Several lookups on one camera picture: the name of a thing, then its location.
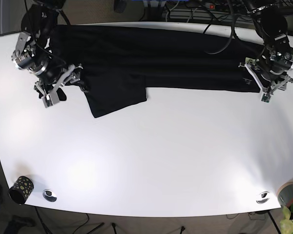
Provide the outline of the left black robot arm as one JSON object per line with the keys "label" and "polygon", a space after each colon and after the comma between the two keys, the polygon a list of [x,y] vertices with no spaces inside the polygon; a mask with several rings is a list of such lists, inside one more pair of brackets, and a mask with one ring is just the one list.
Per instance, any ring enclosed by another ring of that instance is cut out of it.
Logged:
{"label": "left black robot arm", "polygon": [[232,40],[238,41],[252,51],[256,58],[245,58],[240,66],[248,71],[259,87],[261,101],[268,103],[275,91],[285,91],[287,84],[293,82],[293,78],[287,74],[288,71],[293,70],[293,47],[290,46],[288,38],[288,24],[274,0],[244,0],[242,4],[257,34],[263,40],[262,51],[257,52],[237,36],[235,24],[240,14],[234,11],[232,1],[228,1],[232,18],[230,37],[223,48],[210,54],[217,55],[223,52]]}

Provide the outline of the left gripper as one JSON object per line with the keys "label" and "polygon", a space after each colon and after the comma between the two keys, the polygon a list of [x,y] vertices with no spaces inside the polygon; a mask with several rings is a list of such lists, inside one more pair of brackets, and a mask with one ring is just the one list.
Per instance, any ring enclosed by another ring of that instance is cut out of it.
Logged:
{"label": "left gripper", "polygon": [[288,71],[293,69],[293,55],[270,55],[268,59],[263,55],[259,58],[246,57],[238,67],[249,74],[249,78],[244,78],[245,83],[255,83],[260,100],[265,103],[270,102],[277,90],[285,91],[287,83],[293,82],[288,75]]}

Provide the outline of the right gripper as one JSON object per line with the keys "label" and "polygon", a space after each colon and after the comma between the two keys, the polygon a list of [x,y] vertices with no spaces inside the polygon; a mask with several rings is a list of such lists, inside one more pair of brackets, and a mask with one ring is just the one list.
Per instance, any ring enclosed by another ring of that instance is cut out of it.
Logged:
{"label": "right gripper", "polygon": [[39,93],[39,97],[43,101],[45,108],[67,100],[66,94],[62,90],[66,85],[75,84],[82,92],[89,93],[90,88],[87,82],[81,78],[82,70],[83,67],[81,64],[77,66],[71,64],[68,69],[62,69],[60,76],[53,83],[47,84],[46,79],[42,78],[35,82],[34,90]]}

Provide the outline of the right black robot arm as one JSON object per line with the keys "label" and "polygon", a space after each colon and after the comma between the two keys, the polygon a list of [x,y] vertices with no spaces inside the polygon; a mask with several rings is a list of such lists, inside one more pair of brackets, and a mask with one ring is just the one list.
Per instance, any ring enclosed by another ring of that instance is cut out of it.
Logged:
{"label": "right black robot arm", "polygon": [[50,33],[62,16],[70,24],[63,12],[63,0],[36,0],[21,22],[21,31],[11,60],[19,70],[28,70],[38,78],[34,90],[39,94],[46,108],[66,100],[62,87],[78,86],[82,92],[89,89],[81,78],[82,65],[67,64],[55,55],[48,46]]}

